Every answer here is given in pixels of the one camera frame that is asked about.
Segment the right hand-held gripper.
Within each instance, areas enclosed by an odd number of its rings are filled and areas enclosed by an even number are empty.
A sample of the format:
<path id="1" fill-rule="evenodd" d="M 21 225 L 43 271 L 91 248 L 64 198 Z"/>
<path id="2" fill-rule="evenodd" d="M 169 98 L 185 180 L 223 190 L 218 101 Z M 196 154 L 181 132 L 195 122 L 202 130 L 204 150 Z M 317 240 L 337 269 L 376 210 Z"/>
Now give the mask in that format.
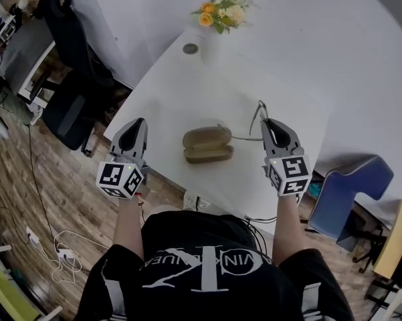
<path id="1" fill-rule="evenodd" d="M 273 118 L 261 121 L 261 131 L 266 152 L 263 166 L 266 177 L 279 197 L 301 197 L 307 190 L 312 171 L 298 135 L 292 128 Z"/>

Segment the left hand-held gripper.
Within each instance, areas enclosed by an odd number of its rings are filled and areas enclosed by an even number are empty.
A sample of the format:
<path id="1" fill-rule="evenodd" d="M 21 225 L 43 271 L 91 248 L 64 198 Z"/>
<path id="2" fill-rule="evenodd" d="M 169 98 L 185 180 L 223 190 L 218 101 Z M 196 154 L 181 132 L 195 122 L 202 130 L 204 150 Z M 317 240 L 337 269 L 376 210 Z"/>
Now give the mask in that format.
<path id="1" fill-rule="evenodd" d="M 105 195 L 132 199 L 145 182 L 148 166 L 143 159 L 148 126 L 144 118 L 124 125 L 113 137 L 110 153 L 101 161 L 96 186 Z"/>

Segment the eyeglasses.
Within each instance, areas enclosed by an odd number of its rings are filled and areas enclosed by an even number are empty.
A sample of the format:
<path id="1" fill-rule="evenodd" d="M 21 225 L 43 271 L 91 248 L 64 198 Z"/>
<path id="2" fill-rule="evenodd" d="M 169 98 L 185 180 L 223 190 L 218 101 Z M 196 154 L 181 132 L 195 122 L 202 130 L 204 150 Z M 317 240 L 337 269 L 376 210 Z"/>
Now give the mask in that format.
<path id="1" fill-rule="evenodd" d="M 254 112 L 253 117 L 252 117 L 252 121 L 251 121 L 251 124 L 249 126 L 249 137 L 248 138 L 234 136 L 234 135 L 232 135 L 230 130 L 226 130 L 225 127 L 220 125 L 220 124 L 217 124 L 217 127 L 220 128 L 221 131 L 223 131 L 226 135 L 228 135 L 232 139 L 244 140 L 244 141 L 252 141 L 252 142 L 262 142 L 264 140 L 263 137 L 261 137 L 261 138 L 252 138 L 251 137 L 252 128 L 253 128 L 254 122 L 256 121 L 256 118 L 258 116 L 260 116 L 260 121 L 264 121 L 264 120 L 269 118 L 267 106 L 265 105 L 265 103 L 262 100 L 258 101 L 258 106 L 256 108 L 256 111 Z"/>

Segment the beige glasses case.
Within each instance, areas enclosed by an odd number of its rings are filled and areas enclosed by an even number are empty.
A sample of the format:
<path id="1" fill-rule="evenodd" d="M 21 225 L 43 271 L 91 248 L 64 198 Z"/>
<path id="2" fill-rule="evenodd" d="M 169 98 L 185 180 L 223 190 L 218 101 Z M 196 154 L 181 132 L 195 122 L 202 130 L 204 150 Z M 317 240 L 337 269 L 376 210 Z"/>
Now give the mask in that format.
<path id="1" fill-rule="evenodd" d="M 190 164 L 206 164 L 227 161 L 234 149 L 230 145 L 231 131 L 220 126 L 197 128 L 183 137 L 183 155 Z"/>

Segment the person's left forearm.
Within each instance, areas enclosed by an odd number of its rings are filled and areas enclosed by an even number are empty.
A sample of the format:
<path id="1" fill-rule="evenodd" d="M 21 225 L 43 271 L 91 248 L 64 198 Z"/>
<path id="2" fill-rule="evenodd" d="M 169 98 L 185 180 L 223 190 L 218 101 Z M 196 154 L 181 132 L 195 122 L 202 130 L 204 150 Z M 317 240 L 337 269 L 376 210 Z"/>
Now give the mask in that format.
<path id="1" fill-rule="evenodd" d="M 119 200 L 114 245 L 121 245 L 144 260 L 138 197 Z"/>

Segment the person's right forearm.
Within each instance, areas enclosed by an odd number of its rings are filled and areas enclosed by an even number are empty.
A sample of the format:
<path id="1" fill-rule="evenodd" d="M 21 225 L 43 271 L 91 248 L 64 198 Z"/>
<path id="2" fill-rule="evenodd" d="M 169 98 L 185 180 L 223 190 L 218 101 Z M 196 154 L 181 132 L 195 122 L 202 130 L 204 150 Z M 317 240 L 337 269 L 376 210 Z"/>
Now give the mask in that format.
<path id="1" fill-rule="evenodd" d="M 305 249 L 308 247 L 299 218 L 296 198 L 294 195 L 279 197 L 272 260 L 279 266 L 294 254 Z"/>

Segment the person's left leg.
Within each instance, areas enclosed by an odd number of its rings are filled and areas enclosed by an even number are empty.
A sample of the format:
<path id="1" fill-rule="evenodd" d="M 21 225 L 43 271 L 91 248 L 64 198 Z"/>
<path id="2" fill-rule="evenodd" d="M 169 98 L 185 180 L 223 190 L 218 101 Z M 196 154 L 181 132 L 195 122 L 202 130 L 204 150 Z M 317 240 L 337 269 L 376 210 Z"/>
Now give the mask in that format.
<path id="1" fill-rule="evenodd" d="M 159 205 L 157 207 L 152 208 L 151 212 L 149 213 L 149 216 L 167 211 L 181 211 L 181 209 L 173 205 Z"/>

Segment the black office chair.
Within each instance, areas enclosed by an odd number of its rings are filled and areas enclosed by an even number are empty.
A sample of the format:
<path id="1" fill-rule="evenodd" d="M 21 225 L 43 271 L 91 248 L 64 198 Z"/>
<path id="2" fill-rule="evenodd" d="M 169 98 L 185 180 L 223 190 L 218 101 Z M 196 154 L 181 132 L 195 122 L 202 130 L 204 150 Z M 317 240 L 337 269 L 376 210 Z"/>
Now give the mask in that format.
<path id="1" fill-rule="evenodd" d="M 34 15 L 46 22 L 60 61 L 70 72 L 59 84 L 49 81 L 44 72 L 35 89 L 53 91 L 42 115 L 49 131 L 70 150 L 90 156 L 88 139 L 109 107 L 114 80 L 90 47 L 71 4 L 72 0 L 39 0 L 37 4 Z"/>

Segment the white table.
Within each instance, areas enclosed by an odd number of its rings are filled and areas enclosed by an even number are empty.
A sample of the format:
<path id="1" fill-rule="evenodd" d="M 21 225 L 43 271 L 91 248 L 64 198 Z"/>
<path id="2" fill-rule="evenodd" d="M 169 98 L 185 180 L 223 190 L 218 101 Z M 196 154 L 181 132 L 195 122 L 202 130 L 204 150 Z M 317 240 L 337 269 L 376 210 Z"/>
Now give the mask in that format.
<path id="1" fill-rule="evenodd" d="M 201 38 L 195 31 L 182 33 L 138 83 L 104 135 L 112 139 L 131 120 L 144 118 L 148 124 L 144 159 L 153 170 L 229 213 L 260 218 L 260 229 L 273 235 L 275 226 L 269 218 L 276 215 L 278 197 L 263 170 L 262 143 L 235 139 L 231 159 L 191 165 L 183 156 L 183 136 L 220 124 L 235 136 L 248 138 L 262 100 L 270 118 L 296 131 L 314 166 L 328 114 L 311 97 L 244 57 L 221 48 L 219 61 L 208 66 L 199 54 L 183 52 L 186 43 L 200 44 Z"/>

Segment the blue chair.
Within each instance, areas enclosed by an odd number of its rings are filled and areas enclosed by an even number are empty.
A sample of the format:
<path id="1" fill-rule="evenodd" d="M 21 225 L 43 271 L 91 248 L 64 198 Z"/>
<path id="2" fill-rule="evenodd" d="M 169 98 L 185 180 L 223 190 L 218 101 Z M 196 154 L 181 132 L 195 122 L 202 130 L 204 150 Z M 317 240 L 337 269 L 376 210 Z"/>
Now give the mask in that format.
<path id="1" fill-rule="evenodd" d="M 378 201 L 393 180 L 394 172 L 380 157 L 337 167 L 325 176 L 320 194 L 308 219 L 308 226 L 337 240 L 359 193 Z"/>

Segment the white patterned shoe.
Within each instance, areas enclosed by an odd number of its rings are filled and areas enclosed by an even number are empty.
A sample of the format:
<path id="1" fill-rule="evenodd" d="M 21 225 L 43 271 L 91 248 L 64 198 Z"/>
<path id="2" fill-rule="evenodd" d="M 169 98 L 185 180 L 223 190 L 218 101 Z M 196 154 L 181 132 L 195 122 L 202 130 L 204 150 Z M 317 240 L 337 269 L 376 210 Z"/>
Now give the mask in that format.
<path id="1" fill-rule="evenodd" d="M 186 191 L 183 197 L 183 209 L 188 211 L 205 212 L 211 203 L 200 198 L 197 194 Z"/>

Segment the white vase with flowers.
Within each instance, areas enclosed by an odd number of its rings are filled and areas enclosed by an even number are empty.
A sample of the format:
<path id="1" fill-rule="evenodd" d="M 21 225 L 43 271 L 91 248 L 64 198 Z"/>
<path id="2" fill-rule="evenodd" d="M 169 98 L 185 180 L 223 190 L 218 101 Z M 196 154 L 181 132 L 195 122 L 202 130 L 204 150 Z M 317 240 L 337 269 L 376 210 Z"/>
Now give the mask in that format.
<path id="1" fill-rule="evenodd" d="M 252 0 L 208 0 L 190 12 L 203 31 L 199 51 L 204 64 L 219 61 L 223 36 L 247 25 L 247 10 L 253 6 Z"/>

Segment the grey top white desk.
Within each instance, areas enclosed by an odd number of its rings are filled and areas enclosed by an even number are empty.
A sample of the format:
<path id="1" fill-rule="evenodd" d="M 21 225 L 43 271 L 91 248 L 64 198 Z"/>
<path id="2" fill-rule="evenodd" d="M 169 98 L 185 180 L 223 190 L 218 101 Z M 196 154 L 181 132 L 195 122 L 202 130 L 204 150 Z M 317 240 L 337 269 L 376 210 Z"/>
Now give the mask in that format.
<path id="1" fill-rule="evenodd" d="M 54 46 L 44 19 L 33 19 L 12 35 L 1 60 L 0 72 L 14 95 L 29 98 L 27 85 Z"/>

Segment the yellow chair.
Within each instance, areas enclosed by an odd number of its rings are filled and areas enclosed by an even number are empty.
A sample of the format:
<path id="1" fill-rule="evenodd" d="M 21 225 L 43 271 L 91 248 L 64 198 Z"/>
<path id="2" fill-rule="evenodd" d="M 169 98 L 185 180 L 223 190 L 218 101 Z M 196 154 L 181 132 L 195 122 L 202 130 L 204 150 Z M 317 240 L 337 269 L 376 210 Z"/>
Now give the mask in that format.
<path id="1" fill-rule="evenodd" d="M 373 272 L 390 279 L 402 258 L 402 200 L 391 232 L 373 266 Z"/>

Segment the black printed t-shirt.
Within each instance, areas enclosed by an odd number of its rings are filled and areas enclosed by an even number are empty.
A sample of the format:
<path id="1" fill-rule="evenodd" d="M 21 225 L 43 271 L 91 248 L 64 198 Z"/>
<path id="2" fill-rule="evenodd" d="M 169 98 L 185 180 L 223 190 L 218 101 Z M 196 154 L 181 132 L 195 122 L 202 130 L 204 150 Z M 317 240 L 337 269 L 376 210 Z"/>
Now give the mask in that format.
<path id="1" fill-rule="evenodd" d="M 231 215 L 164 211 L 141 230 L 144 257 L 113 245 L 74 321 L 353 321 L 317 249 L 275 264 Z"/>

